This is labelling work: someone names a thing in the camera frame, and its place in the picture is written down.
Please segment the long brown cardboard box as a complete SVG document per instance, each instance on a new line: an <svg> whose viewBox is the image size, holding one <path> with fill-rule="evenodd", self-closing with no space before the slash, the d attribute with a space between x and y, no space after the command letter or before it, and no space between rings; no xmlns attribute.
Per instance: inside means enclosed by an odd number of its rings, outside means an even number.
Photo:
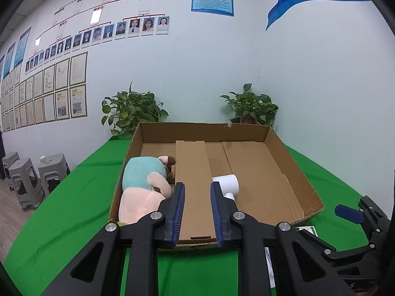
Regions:
<svg viewBox="0 0 395 296"><path fill-rule="evenodd" d="M203 141L176 141L176 181L185 185L185 206L181 222L181 244L215 240L210 186L212 174Z"/></svg>

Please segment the white handheld hair dryer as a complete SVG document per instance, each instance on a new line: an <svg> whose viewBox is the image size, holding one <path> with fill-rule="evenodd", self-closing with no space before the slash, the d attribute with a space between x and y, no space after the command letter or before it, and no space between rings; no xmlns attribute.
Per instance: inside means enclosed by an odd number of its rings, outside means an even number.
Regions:
<svg viewBox="0 0 395 296"><path fill-rule="evenodd" d="M236 200L239 194L239 183L235 174L216 176L212 178L213 182L218 182L222 190L222 194L227 199Z"/></svg>

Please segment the pink pig plush toy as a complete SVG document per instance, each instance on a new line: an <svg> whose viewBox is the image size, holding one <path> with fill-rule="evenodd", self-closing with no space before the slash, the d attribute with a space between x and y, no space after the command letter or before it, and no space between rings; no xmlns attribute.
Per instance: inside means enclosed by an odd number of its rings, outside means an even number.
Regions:
<svg viewBox="0 0 395 296"><path fill-rule="evenodd" d="M173 156L138 156L129 159L122 176L122 195L118 209L121 224L137 223L158 210L173 195L167 178L176 163Z"/></svg>

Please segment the large open cardboard tray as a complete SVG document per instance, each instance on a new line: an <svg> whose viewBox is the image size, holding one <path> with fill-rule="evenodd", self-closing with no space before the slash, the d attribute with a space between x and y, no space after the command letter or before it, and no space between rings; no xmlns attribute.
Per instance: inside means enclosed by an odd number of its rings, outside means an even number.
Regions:
<svg viewBox="0 0 395 296"><path fill-rule="evenodd" d="M257 221L299 224L324 208L319 195L285 145L268 126L186 122L141 123L125 162L138 156L173 156L176 141L203 141L212 178L235 174L239 183L236 205ZM214 245L212 242L179 247Z"/></svg>

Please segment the grey plastic stool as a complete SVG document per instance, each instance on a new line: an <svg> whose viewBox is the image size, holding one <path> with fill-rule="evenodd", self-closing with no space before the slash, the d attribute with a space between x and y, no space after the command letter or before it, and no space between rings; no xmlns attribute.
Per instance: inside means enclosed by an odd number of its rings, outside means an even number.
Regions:
<svg viewBox="0 0 395 296"><path fill-rule="evenodd" d="M63 181L70 173L69 165L64 154L46 156L47 163L42 165L39 161L39 175L45 196L50 193Z"/></svg>
<svg viewBox="0 0 395 296"><path fill-rule="evenodd" d="M13 182L11 180L11 176L9 173L9 169L12 166L12 164L20 159L19 155L17 152L11 152L2 157L2 163L3 163L3 169L5 172L5 179L7 181L7 184L9 186L10 191L14 191L14 186Z"/></svg>
<svg viewBox="0 0 395 296"><path fill-rule="evenodd" d="M30 158L15 161L9 168L18 202L23 212L37 208L45 198L41 180Z"/></svg>

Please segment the paper cup on stool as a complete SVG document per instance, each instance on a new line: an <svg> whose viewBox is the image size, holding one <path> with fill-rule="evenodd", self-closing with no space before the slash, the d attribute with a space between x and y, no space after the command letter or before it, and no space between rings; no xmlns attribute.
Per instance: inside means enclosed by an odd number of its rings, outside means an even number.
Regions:
<svg viewBox="0 0 395 296"><path fill-rule="evenodd" d="M42 165L45 165L45 164L47 163L46 156L41 156L41 157L39 158L39 160L40 160L40 163L41 163Z"/></svg>

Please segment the right potted green plant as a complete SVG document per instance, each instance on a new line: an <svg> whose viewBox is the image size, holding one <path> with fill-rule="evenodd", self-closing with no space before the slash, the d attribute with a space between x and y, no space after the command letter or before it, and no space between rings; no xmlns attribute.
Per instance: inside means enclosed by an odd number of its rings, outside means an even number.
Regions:
<svg viewBox="0 0 395 296"><path fill-rule="evenodd" d="M229 92L220 97L234 113L232 123L273 127L278 106L268 95L254 93L252 84L244 84L243 93Z"/></svg>

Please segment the potted green plant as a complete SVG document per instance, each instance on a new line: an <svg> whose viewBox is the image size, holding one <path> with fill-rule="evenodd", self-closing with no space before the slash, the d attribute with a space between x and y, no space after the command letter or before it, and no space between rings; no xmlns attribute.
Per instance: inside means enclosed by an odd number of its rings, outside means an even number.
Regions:
<svg viewBox="0 0 395 296"><path fill-rule="evenodd" d="M132 139L141 122L163 122L169 116L163 103L156 101L154 93L132 91L132 84L128 91L105 97L101 103L104 114L101 124L110 127L111 140Z"/></svg>
<svg viewBox="0 0 395 296"><path fill-rule="evenodd" d="M229 92L220 97L234 113L232 123L273 127L278 106L268 95L254 93L252 84L244 84L243 93Z"/></svg>

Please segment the left potted green plant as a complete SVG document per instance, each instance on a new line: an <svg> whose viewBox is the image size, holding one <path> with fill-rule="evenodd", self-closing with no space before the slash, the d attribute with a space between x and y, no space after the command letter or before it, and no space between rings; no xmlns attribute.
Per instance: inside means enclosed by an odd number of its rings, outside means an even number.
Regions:
<svg viewBox="0 0 395 296"><path fill-rule="evenodd" d="M169 116L163 103L156 101L154 93L132 91L132 84L128 91L105 97L101 103L104 114L101 124L110 127L111 140L132 139L141 122L163 122Z"/></svg>

